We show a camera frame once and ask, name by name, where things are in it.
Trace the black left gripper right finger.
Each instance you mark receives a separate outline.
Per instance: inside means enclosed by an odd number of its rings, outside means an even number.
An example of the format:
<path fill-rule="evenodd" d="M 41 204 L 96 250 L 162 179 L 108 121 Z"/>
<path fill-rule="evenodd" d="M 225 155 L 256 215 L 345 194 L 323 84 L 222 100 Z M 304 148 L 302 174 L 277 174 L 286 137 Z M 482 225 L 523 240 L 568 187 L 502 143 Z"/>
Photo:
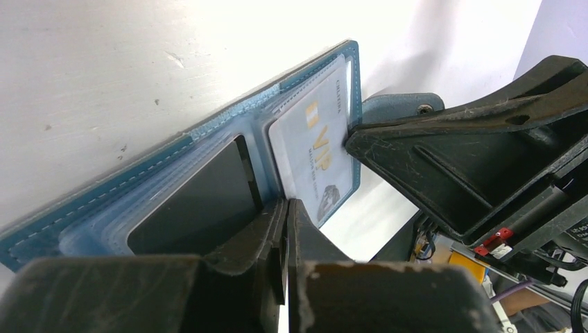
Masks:
<path fill-rule="evenodd" d="M 481 285 L 449 264 L 358 263 L 288 202 L 291 332 L 498 332 Z"/>

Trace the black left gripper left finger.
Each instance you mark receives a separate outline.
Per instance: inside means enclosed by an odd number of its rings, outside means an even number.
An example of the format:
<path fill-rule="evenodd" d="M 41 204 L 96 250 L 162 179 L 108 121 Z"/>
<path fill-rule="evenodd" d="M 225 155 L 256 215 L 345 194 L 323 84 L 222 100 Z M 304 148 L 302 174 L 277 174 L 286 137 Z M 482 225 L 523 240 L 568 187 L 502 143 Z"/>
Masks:
<path fill-rule="evenodd" d="M 276 332 L 288 201 L 211 253 L 46 257 L 1 298 L 2 332 Z"/>

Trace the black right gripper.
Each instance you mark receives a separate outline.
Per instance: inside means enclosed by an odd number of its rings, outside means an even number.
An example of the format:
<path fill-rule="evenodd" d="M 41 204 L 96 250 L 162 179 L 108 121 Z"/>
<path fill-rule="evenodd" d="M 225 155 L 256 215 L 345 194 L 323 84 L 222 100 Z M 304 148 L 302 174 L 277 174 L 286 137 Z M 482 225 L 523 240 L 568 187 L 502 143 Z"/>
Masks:
<path fill-rule="evenodd" d="M 566 285 L 587 262 L 587 66 L 551 55 L 468 104 L 361 124 L 345 148 L 477 259 Z"/>

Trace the blue leather card holder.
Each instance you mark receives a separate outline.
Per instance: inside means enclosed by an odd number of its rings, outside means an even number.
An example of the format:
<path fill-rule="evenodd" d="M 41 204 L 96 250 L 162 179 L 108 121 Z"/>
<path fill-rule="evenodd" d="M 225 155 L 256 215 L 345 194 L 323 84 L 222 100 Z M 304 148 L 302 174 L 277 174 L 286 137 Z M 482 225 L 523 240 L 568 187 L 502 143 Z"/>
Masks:
<path fill-rule="evenodd" d="M 444 107 L 443 100 L 433 93 L 380 94 L 362 99 L 358 44 L 353 40 L 342 42 L 229 103 L 127 167 L 2 232 L 1 263 L 19 271 L 45 257 L 136 255 L 128 246 L 130 233 L 239 135 L 244 136 L 248 147 L 262 210 L 278 199 L 289 199 L 284 194 L 268 129 L 281 117 L 284 104 L 332 67 L 342 65 L 347 70 L 348 106 L 343 148 L 354 126 L 423 115 Z M 351 159 L 352 190 L 317 227 L 322 227 L 359 188 L 361 165 Z"/>

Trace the white printed membership card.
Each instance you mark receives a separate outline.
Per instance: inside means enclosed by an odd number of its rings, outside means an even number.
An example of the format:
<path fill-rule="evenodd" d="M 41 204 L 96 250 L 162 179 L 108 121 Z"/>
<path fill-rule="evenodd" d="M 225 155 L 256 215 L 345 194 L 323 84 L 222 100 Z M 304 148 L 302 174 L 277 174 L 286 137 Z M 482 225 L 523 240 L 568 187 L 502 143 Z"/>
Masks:
<path fill-rule="evenodd" d="M 322 225 L 353 187 L 347 136 L 347 70 L 335 66 L 283 106 L 268 129 L 287 198 L 303 201 L 316 226 Z"/>

